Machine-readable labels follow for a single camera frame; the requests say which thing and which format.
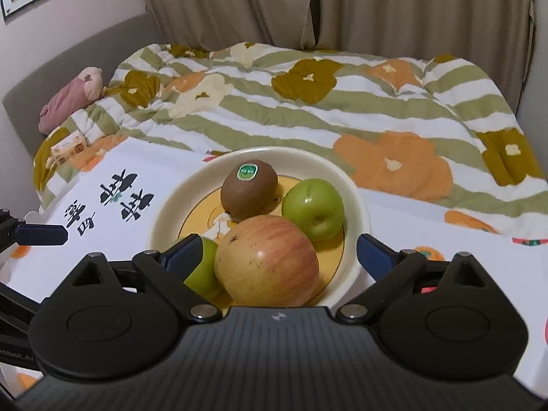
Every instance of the stuffed animal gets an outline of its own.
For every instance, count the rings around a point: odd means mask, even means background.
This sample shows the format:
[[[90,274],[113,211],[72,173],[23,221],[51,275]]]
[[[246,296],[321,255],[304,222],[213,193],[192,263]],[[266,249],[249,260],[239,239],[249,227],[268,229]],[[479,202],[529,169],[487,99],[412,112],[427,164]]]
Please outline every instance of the stuffed animal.
[[[102,95],[102,70],[94,67],[84,69],[42,108],[38,130],[50,134],[71,114],[87,108]]]

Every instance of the ribbed gray panel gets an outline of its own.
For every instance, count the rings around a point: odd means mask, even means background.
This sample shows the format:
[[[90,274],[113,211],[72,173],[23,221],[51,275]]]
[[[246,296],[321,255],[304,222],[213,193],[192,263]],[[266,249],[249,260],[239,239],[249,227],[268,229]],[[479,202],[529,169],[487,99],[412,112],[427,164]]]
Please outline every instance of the ribbed gray panel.
[[[234,307],[220,323],[191,327],[166,360],[133,378],[80,385],[46,377],[17,404],[24,411],[533,411],[540,405],[509,376],[473,384],[424,379],[382,353],[366,328],[327,317],[322,308]]]

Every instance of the plate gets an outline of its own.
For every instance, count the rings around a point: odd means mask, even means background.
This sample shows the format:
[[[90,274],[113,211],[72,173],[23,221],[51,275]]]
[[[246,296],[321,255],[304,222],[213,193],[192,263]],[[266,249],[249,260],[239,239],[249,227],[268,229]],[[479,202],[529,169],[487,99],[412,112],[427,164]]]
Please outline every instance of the plate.
[[[309,305],[333,308],[363,271],[356,257],[356,240],[369,233],[369,215],[352,179],[340,168],[315,154],[286,147],[260,147],[235,151],[208,162],[188,177],[166,200],[150,233],[149,248],[165,251],[190,233],[219,241],[234,226],[220,203],[220,187],[228,174],[244,161],[259,159],[278,174],[277,199],[270,214],[280,214],[281,200],[300,180],[321,178],[340,193],[345,207],[344,230],[315,245],[321,281]],[[221,309],[234,304],[223,292],[213,303]]]

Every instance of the green plum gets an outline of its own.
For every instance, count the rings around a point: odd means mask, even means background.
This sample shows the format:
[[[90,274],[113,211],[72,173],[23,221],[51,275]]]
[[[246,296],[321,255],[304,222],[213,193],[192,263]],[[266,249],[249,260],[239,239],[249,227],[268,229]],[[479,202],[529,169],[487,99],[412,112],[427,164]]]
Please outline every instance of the green plum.
[[[198,295],[208,301],[212,301],[222,290],[221,284],[215,276],[214,269],[217,244],[204,237],[202,237],[202,244],[202,260],[185,280],[185,284]]]
[[[335,236],[343,225],[343,199],[329,182],[306,179],[283,198],[282,216],[300,228],[311,241],[323,241]]]

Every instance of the fruit sticker label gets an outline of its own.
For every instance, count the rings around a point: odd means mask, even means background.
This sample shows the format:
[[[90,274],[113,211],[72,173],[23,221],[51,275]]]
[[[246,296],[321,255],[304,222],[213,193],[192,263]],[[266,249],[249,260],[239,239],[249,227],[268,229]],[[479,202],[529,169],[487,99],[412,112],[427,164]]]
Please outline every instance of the fruit sticker label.
[[[257,166],[255,164],[243,164],[238,170],[238,179],[240,181],[250,181],[257,174]]]

